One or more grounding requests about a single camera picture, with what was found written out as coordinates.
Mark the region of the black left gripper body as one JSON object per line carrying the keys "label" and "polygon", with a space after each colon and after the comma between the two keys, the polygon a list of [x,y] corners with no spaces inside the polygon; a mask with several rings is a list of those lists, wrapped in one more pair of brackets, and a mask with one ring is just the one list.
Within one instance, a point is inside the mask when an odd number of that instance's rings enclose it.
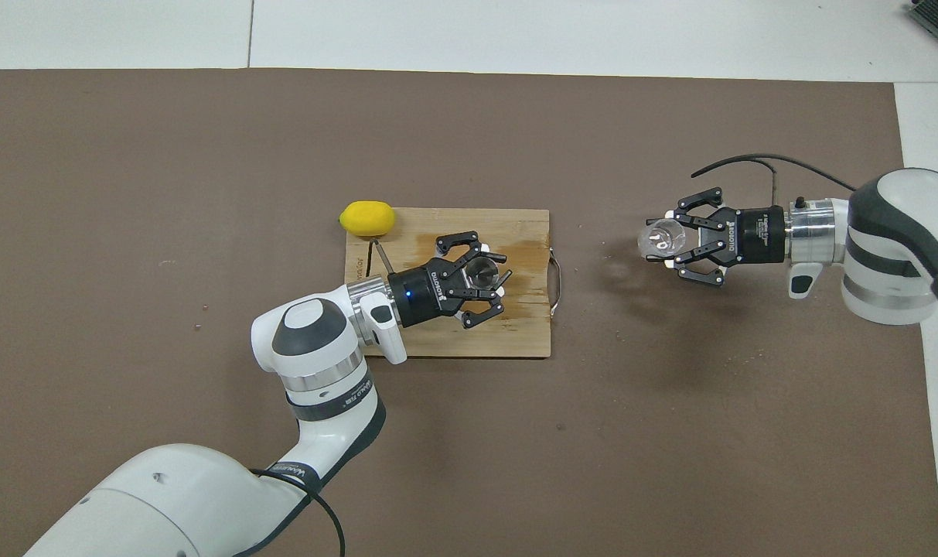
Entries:
{"label": "black left gripper body", "polygon": [[404,328],[440,317],[453,317],[464,329],[473,326],[469,314],[462,311],[466,300],[447,297],[451,290],[471,286],[462,269],[444,275],[440,263],[427,263],[387,275],[387,285],[394,297],[399,324]]}

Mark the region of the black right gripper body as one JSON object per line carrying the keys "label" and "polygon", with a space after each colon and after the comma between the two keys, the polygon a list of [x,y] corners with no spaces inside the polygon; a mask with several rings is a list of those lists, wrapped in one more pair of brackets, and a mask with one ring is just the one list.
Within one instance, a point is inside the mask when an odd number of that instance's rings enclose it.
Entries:
{"label": "black right gripper body", "polygon": [[786,212],[781,206],[741,210],[722,207],[707,219],[722,226],[703,230],[703,243],[717,246],[705,256],[712,263],[733,267],[786,260]]}

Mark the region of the metal jigger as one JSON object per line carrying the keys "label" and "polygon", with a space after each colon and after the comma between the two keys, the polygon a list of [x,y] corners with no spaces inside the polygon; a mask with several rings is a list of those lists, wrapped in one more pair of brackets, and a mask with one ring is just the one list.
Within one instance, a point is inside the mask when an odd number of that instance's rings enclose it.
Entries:
{"label": "metal jigger", "polygon": [[489,299],[491,295],[503,296],[503,287],[500,283],[500,269],[492,258],[473,258],[465,268],[466,286],[476,290],[473,300]]}

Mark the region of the clear glass cup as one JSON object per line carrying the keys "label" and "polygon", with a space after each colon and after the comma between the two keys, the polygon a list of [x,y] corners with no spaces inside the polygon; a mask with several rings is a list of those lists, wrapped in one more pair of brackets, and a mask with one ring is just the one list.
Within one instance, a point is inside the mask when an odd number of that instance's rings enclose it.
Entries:
{"label": "clear glass cup", "polygon": [[649,220],[637,239],[641,256],[649,260],[674,258],[682,252],[685,243],[687,232],[684,226],[671,218]]}

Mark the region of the wooden cutting board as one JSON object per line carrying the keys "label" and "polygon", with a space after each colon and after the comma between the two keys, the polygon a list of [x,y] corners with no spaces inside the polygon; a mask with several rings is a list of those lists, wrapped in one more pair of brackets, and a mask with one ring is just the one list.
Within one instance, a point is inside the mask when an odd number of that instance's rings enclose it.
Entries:
{"label": "wooden cutting board", "polygon": [[426,263],[437,236],[479,233],[491,251],[508,257],[513,275],[504,283],[503,314],[466,330],[442,317],[401,329],[408,357],[550,357],[552,318],[547,267],[547,209],[397,207],[394,228],[381,238],[395,271]]}

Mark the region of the yellow lemon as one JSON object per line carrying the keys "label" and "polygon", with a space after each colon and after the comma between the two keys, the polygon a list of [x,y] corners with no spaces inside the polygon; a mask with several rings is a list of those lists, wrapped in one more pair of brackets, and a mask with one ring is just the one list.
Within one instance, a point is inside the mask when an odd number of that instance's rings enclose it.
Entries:
{"label": "yellow lemon", "polygon": [[338,221],[342,229],[356,237],[381,237],[394,228],[397,213],[383,201],[357,200],[345,207]]}

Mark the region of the brown table mat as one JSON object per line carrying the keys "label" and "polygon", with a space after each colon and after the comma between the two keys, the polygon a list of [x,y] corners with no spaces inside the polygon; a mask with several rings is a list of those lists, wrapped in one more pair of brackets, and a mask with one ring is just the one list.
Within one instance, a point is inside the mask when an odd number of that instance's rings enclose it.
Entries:
{"label": "brown table mat", "polygon": [[915,327],[831,268],[722,289],[639,257],[771,152],[901,165],[887,84],[338,70],[0,73],[0,557],[151,446],[292,447],[255,318],[344,281],[353,200],[550,212],[545,360],[370,362],[387,421],[325,497],[349,557],[938,557]]}

